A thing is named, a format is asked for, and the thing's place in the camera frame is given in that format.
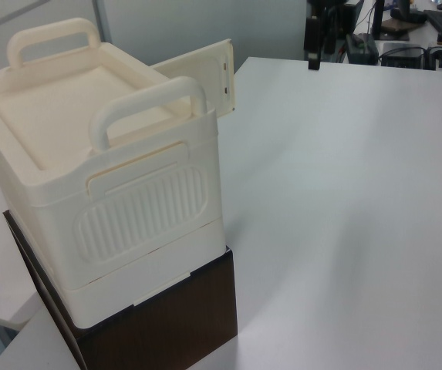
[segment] black stand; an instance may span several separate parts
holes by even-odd
[[[4,215],[35,287],[81,369],[183,370],[237,335],[229,248],[166,291],[80,329],[9,211]]]

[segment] white partition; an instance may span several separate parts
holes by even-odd
[[[232,39],[236,69],[249,57],[303,59],[306,1],[97,0],[104,35],[154,64]]]

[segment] black pole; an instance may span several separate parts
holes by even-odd
[[[375,40],[380,40],[380,31],[382,30],[382,16],[385,0],[375,1],[375,10],[373,11],[372,36]]]

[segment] box handle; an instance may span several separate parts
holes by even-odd
[[[207,113],[204,89],[196,79],[186,76],[170,79],[159,85],[110,101],[97,111],[90,121],[89,137],[93,149],[96,152],[109,149],[107,129],[117,120],[173,102],[184,96],[191,98],[191,112],[195,116],[203,116]]]
[[[63,36],[86,33],[89,47],[96,49],[100,46],[99,32],[91,21],[84,18],[73,18],[65,21],[41,25],[15,33],[6,49],[8,61],[13,69],[23,66],[21,51],[29,45],[57,39]]]

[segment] storage box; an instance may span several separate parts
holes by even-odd
[[[81,32],[85,48],[31,62],[20,56],[28,45]],[[213,50],[203,55],[220,86],[208,88],[226,113],[231,43]],[[8,60],[0,71],[0,185],[77,327],[139,304],[225,252],[216,109],[196,79],[170,79],[101,43],[84,19],[19,32]]]
[[[8,211],[5,218],[37,291],[82,370],[184,370],[238,333],[228,248],[180,283],[80,329]]]

